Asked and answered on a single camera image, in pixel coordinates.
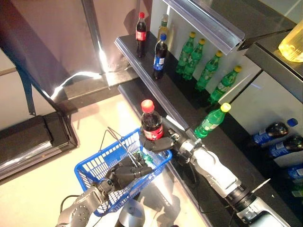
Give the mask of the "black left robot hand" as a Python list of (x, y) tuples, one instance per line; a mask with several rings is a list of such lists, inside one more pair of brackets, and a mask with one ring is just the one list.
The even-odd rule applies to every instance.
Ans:
[(141, 154), (135, 153), (134, 158), (137, 166), (127, 156), (107, 172), (105, 178), (113, 183), (116, 191), (124, 189), (135, 179), (153, 172), (153, 169), (147, 165)]

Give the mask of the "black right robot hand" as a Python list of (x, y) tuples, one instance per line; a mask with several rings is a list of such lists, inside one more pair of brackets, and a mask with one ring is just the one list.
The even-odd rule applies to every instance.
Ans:
[(148, 151), (160, 153), (162, 151), (174, 148), (178, 140), (181, 139), (182, 130), (169, 121), (163, 123), (163, 136), (157, 140), (149, 140), (146, 138), (143, 127), (140, 127), (139, 141), (140, 144)]

